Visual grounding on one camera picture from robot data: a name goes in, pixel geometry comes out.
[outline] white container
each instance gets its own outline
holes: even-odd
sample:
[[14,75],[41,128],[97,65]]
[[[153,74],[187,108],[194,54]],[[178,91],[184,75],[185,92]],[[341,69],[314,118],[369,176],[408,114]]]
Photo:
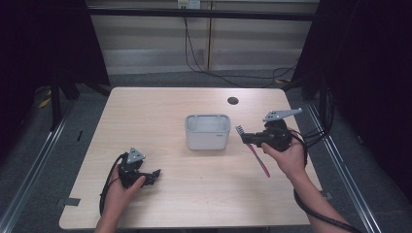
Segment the white container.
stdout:
[[186,117],[186,139],[192,150],[222,150],[230,132],[227,115],[189,115]]

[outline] table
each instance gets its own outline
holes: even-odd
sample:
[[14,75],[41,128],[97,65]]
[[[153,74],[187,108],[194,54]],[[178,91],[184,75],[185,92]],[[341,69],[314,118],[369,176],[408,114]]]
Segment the table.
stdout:
[[[237,105],[227,102],[239,100]],[[99,194],[115,159],[130,147],[146,155],[141,172],[161,169],[124,213],[119,227],[197,228],[308,224],[294,202],[292,185],[275,161],[257,152],[271,173],[267,178],[234,129],[263,130],[269,111],[290,109],[280,89],[117,87],[114,88],[71,191],[79,206],[66,206],[63,229],[94,228]],[[185,118],[225,114],[231,130],[224,150],[190,150]],[[293,116],[286,118],[297,128]],[[309,159],[307,172],[321,189]]]

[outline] gray floor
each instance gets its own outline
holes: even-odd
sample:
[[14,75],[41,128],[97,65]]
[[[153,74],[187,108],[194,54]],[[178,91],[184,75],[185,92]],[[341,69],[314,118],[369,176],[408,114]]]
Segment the gray floor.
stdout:
[[[264,87],[271,80],[257,77],[271,77],[272,71],[221,71],[220,75],[249,75],[254,78],[210,77],[194,72],[163,73],[146,75],[112,76],[112,87],[115,86],[215,86],[235,87],[237,83],[244,87]],[[269,87],[279,87],[274,83]],[[27,201],[13,224],[13,232],[66,232],[58,226],[62,213],[61,207],[55,203],[60,198],[69,196],[72,185],[80,170],[86,150],[93,136],[95,127],[105,107],[107,97],[92,89],[79,86],[81,96],[77,101],[62,100],[62,109],[73,106],[67,116],[66,124],[54,145],[39,179],[34,183]],[[9,205],[14,200],[18,189],[25,179],[31,165],[34,163],[43,143],[48,138],[52,122],[52,109],[48,105],[38,109],[37,104],[43,99],[45,92],[36,96],[25,124],[20,128],[20,140],[8,156],[6,165],[0,167],[0,215],[4,216]],[[307,104],[317,104],[317,99],[311,102],[303,101],[300,89],[287,92],[293,108],[301,107],[303,113],[296,116],[302,133],[310,132],[316,126],[308,114]],[[356,132],[345,118],[336,113],[331,136],[342,157],[352,173],[361,194],[376,217],[381,232],[410,232],[412,229],[412,208],[373,159],[368,148],[361,145]],[[367,232],[356,206],[353,204],[344,183],[330,159],[323,142],[309,150],[318,173],[321,184],[326,192],[332,195],[329,202],[351,223],[363,232]],[[310,226],[267,226],[262,228],[219,229],[219,232],[311,232]],[[142,230],[141,232],[183,232],[181,229]]]

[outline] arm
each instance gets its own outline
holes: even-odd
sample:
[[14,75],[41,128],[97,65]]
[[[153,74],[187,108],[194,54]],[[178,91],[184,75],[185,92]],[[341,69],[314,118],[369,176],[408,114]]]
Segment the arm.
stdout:
[[94,230],[95,233],[116,232],[121,214],[132,201],[134,194],[140,189],[146,178],[142,176],[130,188],[124,188],[118,176],[117,172],[112,174],[112,183],[107,192],[105,208],[97,222],[96,229]]
[[[328,216],[348,224],[343,216],[330,206],[321,192],[310,181],[303,162],[303,146],[295,138],[292,139],[291,147],[283,152],[278,152],[267,144],[262,144],[261,147],[264,152],[276,160],[279,168],[291,181],[300,199],[307,207],[323,216]],[[308,218],[314,232],[348,232],[312,216],[308,215]]]

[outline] black curtain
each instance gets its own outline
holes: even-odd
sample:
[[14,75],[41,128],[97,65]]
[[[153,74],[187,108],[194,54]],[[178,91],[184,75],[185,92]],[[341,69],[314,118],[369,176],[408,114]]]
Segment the black curtain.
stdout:
[[412,2],[321,1],[294,79],[312,98],[322,77],[337,107],[412,202]]
[[17,127],[39,86],[57,72],[67,83],[110,84],[85,0],[3,0],[0,3],[1,148]]

